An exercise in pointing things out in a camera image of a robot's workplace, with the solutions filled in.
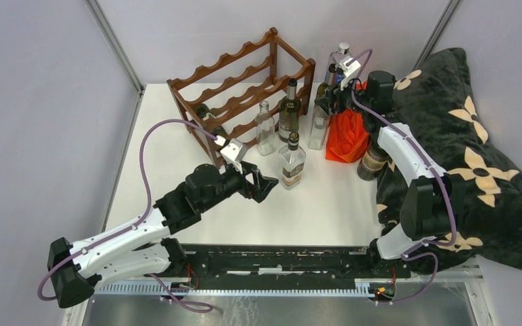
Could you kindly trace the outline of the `tall clear glass bottle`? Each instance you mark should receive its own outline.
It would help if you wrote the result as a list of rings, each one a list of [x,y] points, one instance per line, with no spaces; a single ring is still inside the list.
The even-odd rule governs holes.
[[[274,152],[275,146],[275,121],[271,114],[269,103],[266,100],[259,102],[259,113],[255,121],[256,142],[261,156],[267,156]]]

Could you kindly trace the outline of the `dark green wine bottle labelled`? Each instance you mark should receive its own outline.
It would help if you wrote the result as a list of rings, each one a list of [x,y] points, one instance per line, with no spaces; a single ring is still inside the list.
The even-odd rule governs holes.
[[[201,103],[201,104],[198,104],[196,106],[193,107],[194,109],[194,112],[197,114],[197,116],[202,119],[202,121],[204,121],[205,123],[209,123],[209,122],[213,122],[214,119],[216,118],[210,108],[204,104],[204,103]],[[214,134],[216,136],[222,136],[224,138],[227,138],[228,137],[228,133],[227,131],[224,129],[224,127],[222,125],[219,125],[217,127],[215,127],[212,131],[211,131],[211,134]]]

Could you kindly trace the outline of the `brown wooden wine rack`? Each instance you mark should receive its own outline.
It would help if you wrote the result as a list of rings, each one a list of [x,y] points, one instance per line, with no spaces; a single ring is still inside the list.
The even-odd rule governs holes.
[[[181,94],[181,91],[188,86],[195,86],[197,82],[203,78],[208,77],[224,67],[227,67],[228,65],[245,58],[247,55],[257,52],[265,47],[268,48],[268,55],[263,59],[263,61],[257,65],[247,66],[240,75],[224,78],[219,86],[203,90],[196,99],[191,101]],[[283,50],[300,65],[299,70],[295,74],[278,74],[279,50]],[[192,122],[206,131],[211,132],[219,125],[223,126],[227,122],[235,123],[237,117],[249,111],[260,101],[266,100],[278,92],[286,91],[290,78],[295,78],[298,82],[302,82],[302,85],[298,88],[297,96],[302,104],[300,113],[303,115],[307,114],[315,68],[316,62],[314,59],[304,57],[279,36],[278,30],[275,27],[272,27],[265,32],[259,41],[248,41],[241,46],[241,49],[238,52],[234,54],[223,53],[213,65],[200,65],[195,68],[191,76],[185,79],[169,79],[167,80],[167,85],[182,119],[187,122]],[[268,71],[268,74],[260,85],[250,86],[241,95],[230,97],[220,107],[212,108],[211,112],[216,117],[213,122],[205,123],[194,112],[194,106],[205,103],[225,91],[229,90],[234,92],[238,84],[264,71]]]

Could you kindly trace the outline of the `left aluminium corner post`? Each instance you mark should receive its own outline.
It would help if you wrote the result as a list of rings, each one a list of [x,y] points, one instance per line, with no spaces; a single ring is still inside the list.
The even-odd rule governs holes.
[[[85,0],[84,2],[88,6],[92,17],[99,26],[105,40],[109,44],[109,47],[114,53],[114,56],[124,71],[131,86],[135,89],[137,94],[142,95],[145,90],[145,86],[135,71],[132,62],[126,54],[125,49],[123,48],[116,32],[114,31],[107,15],[105,14],[101,3],[98,0]]]

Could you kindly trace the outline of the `right aluminium corner post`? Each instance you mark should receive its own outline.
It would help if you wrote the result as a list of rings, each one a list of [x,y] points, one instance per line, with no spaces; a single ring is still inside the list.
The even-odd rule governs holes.
[[[462,0],[449,0],[442,11],[437,23],[435,24],[430,36],[425,42],[415,64],[413,65],[413,69],[417,69],[420,64],[422,64],[427,57],[434,51],[437,43],[441,39],[444,34],[446,28],[449,23],[453,19],[455,13],[458,11],[460,5],[462,4]]]

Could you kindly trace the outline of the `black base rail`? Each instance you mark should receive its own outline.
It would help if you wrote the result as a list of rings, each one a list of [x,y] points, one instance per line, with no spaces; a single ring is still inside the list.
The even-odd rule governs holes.
[[[182,244],[184,255],[159,275],[196,277],[198,290],[241,293],[335,293],[356,291],[361,280],[408,278],[402,260],[382,260],[368,247]]]

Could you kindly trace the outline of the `dark wine bottle silver neck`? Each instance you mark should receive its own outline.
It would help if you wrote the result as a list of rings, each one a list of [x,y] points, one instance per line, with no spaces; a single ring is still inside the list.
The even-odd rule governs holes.
[[[328,66],[328,71],[325,76],[325,80],[320,83],[320,85],[317,88],[317,93],[315,99],[321,99],[326,95],[327,89],[334,85],[336,81],[336,63],[331,63]]]

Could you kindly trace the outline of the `orange cloth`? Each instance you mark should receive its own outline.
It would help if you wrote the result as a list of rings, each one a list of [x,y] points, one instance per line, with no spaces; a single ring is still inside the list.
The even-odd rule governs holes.
[[[366,152],[368,139],[360,113],[346,110],[332,114],[325,159],[347,164],[357,162]]]

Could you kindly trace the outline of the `black floral blanket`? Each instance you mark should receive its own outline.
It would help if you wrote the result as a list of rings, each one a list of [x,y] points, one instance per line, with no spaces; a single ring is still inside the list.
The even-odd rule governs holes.
[[[430,55],[396,83],[393,99],[419,144],[466,186],[456,233],[417,249],[411,269],[430,274],[480,255],[522,270],[522,171],[493,146],[481,123],[465,50]]]

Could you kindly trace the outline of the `blue square glass bottle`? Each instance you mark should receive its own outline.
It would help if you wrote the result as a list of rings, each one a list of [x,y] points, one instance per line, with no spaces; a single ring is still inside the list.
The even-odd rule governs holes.
[[[349,51],[349,44],[348,43],[345,43],[345,42],[342,42],[338,45],[338,49],[337,51],[334,51],[334,52],[331,52],[330,53],[330,56],[329,56],[329,60],[328,60],[328,65],[327,65],[327,68],[329,66],[329,64],[331,63],[336,63],[336,65],[342,61],[346,56],[350,56],[350,57],[353,57],[353,55],[351,54],[351,52]],[[336,74],[336,81],[335,81],[335,85],[337,85],[337,81],[339,80],[337,74]]]

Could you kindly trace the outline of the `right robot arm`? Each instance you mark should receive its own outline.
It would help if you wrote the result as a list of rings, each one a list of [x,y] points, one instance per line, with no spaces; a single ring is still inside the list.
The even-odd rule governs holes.
[[[316,104],[334,113],[360,113],[374,149],[389,156],[408,187],[397,225],[372,242],[372,254],[365,259],[367,272],[382,277],[392,269],[393,259],[409,258],[442,236],[456,235],[466,186],[431,158],[394,110],[396,78],[391,73],[373,71],[363,90],[357,90],[354,72],[337,67],[336,74],[343,79],[329,86]]]

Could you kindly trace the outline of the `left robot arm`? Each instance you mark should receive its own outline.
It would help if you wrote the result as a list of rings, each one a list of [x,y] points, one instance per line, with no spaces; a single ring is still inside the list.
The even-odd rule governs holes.
[[[201,164],[145,214],[95,236],[50,244],[48,272],[59,308],[76,306],[101,287],[142,274],[179,276],[186,256],[173,235],[234,194],[261,203],[279,183],[249,162],[224,173]]]

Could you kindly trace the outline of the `small clear glass bottle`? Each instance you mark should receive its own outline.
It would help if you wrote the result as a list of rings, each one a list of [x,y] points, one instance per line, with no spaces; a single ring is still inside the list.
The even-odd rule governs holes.
[[[321,150],[324,146],[330,122],[330,112],[318,104],[314,104],[309,133],[308,147],[312,150]]]

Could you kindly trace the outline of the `dark wine bottle brown label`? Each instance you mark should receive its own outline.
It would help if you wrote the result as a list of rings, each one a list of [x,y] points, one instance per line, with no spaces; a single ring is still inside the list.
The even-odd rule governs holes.
[[[366,152],[356,168],[358,177],[365,181],[372,181],[379,175],[388,160],[387,152],[380,148],[376,141],[370,139]]]

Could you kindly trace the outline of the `clear square bottle black cap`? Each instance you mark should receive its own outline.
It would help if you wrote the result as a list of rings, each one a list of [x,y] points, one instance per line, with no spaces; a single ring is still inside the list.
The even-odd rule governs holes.
[[[287,144],[279,150],[280,184],[287,190],[299,185],[305,167],[306,152],[300,146],[300,135],[291,132]]]

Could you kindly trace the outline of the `dark green wine bottle rear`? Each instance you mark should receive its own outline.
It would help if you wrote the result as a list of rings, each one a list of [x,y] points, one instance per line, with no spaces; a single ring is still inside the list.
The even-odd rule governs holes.
[[[299,130],[299,117],[302,108],[301,101],[297,96],[298,81],[290,78],[286,96],[279,102],[279,138],[287,141],[292,132]]]

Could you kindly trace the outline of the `aluminium corner post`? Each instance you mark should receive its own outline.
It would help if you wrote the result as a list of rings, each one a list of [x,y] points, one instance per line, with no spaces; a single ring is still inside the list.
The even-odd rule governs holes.
[[[124,71],[131,86],[135,89],[137,94],[142,95],[145,90],[145,86],[135,71],[132,62],[126,54],[125,49],[123,48],[116,32],[114,31],[107,15],[105,14],[101,3],[98,0],[85,0],[84,2],[88,6],[92,17],[99,26],[105,40],[109,44],[109,47],[114,53],[114,56]]]
[[[453,19],[455,13],[458,11],[460,5],[462,4],[462,0],[449,0],[442,11],[437,23],[435,24],[430,36],[425,42],[415,64],[413,65],[413,69],[417,69],[420,64],[422,64],[427,57],[434,51],[437,43],[441,39],[444,34],[446,28],[449,23]]]

